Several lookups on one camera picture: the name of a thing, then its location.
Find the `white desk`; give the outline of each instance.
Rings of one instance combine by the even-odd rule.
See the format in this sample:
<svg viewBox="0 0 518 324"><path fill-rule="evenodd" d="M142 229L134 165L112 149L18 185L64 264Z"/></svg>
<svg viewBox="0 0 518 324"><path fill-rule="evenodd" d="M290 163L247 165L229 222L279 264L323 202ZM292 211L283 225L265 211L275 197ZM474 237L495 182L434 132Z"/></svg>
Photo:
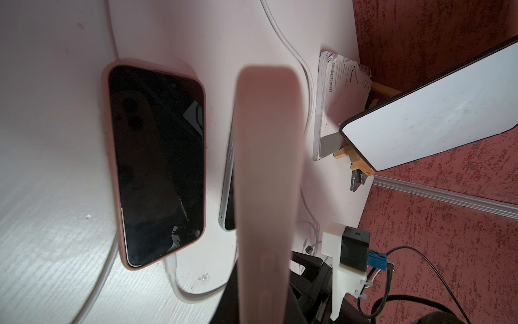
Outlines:
<svg viewBox="0 0 518 324"><path fill-rule="evenodd" d="M102 1L10 2L0 11L0 322L68 323L115 232L99 97L100 72L110 61ZM321 50L358 60L351 2L269 5L315 78ZM307 93L303 71L258 0L117 0L110 6L121 58L195 74L205 87L207 224L199 242L178 253L178 281L187 291L212 289L227 280L235 249L235 232L222 231L217 217L236 76L245 65L289 65ZM352 193L348 158L312 162L312 131L303 176L307 202L322 225L355 226L371 181ZM308 219L302 204L299 214ZM162 262L130 272L117 261L85 322L200 323L218 301L181 304Z"/></svg>

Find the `pink phone case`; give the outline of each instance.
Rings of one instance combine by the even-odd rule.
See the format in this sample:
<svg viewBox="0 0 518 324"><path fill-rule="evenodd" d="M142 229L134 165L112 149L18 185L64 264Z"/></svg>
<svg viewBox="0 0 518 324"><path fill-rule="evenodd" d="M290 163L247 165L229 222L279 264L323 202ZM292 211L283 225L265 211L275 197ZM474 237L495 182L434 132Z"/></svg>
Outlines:
<svg viewBox="0 0 518 324"><path fill-rule="evenodd" d="M119 66L119 65L128 65L128 66L142 68L142 69L146 69L146 70L150 70L150 71L156 71L156 72L163 73L163 74L169 74L169 75L173 75L176 77L185 78L182 85L184 86L184 88L186 88L187 91L191 92L191 96L200 104L200 106L202 108L205 107L205 89L203 88L202 83L199 82L199 80L197 80L196 78L193 78L191 76L184 75L181 73L169 71L168 69L166 69L164 67L161 67L161 66L158 66L155 64L151 64L151 63L147 63L147 62L143 62L143 61L139 61L139 60L118 60L118 61L115 61L115 62L109 64L103 70L102 87L103 87L103 98L104 98L103 102L105 105L105 110L104 110L104 121L105 121L105 129L106 129L105 139L106 139L106 149L108 151L108 158L109 158L109 163L110 163L111 182L112 182L112 186L113 186L113 199L115 202L115 214L116 214L116 219L117 219L117 231L119 233L119 235L118 235L118 237L119 237L119 253L121 256L122 264L128 270L139 270L139 269L142 269L157 261L160 261L163 258L165 258L173 253L176 253L179 250L183 249L184 247L196 242L203 235L203 233L205 231L205 225L203 227L204 231L200 234L200 236L195 241L181 247L180 249L175 250L171 253L168 253L168 254L164 255L163 257L156 259L155 261L142 265L142 266L134 267L129 264L129 262L127 260L127 255L126 255L126 242L125 242L124 227L123 227L123 221L122 221L121 201L120 201L120 196L119 196L119 180L117 177L117 160L115 157L115 143L114 143L114 138L113 138L111 108L110 108L110 92L109 92L109 86L108 86L108 77L109 77L111 70L114 67ZM206 182L206 179L207 179L207 175L206 175L207 161L206 160L204 162L204 165L205 165L204 168L205 168L205 182ZM206 199L207 198L205 196L204 224L206 223L206 205L207 205Z"/></svg>

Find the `smartphone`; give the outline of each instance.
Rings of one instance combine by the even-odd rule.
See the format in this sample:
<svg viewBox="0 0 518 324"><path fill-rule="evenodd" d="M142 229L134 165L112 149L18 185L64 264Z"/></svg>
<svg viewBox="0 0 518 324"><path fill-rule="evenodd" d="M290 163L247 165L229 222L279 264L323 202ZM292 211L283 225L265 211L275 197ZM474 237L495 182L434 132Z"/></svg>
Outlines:
<svg viewBox="0 0 518 324"><path fill-rule="evenodd" d="M234 168L234 127L231 126L230 138L228 140L225 174L223 176L223 190L220 203L220 227L225 231L236 229L234 218L234 181L232 170Z"/></svg>
<svg viewBox="0 0 518 324"><path fill-rule="evenodd" d="M103 73L106 145L126 268L198 240L205 229L202 84L133 61Z"/></svg>

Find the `blue connector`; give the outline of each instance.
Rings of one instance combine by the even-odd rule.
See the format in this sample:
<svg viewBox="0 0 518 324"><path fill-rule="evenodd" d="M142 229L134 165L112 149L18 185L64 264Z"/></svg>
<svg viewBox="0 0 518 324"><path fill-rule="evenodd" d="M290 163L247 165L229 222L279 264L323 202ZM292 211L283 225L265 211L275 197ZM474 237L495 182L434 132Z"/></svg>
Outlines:
<svg viewBox="0 0 518 324"><path fill-rule="evenodd" d="M368 264L372 267L387 270L387 255L385 253L377 253L375 251L369 251L369 262Z"/></svg>

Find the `white baseboard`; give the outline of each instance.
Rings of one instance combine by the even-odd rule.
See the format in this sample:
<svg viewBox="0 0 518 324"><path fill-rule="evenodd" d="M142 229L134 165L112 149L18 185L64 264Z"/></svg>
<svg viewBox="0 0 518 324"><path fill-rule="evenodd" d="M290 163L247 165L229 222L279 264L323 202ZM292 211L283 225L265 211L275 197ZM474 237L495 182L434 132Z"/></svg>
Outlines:
<svg viewBox="0 0 518 324"><path fill-rule="evenodd" d="M433 198L447 203L482 210L483 212L518 219L518 205L503 203L496 200L480 198L444 189L437 189L424 185L412 184L410 182L390 179L377 175L374 175L374 181L372 184L375 186L413 193L419 196Z"/></svg>

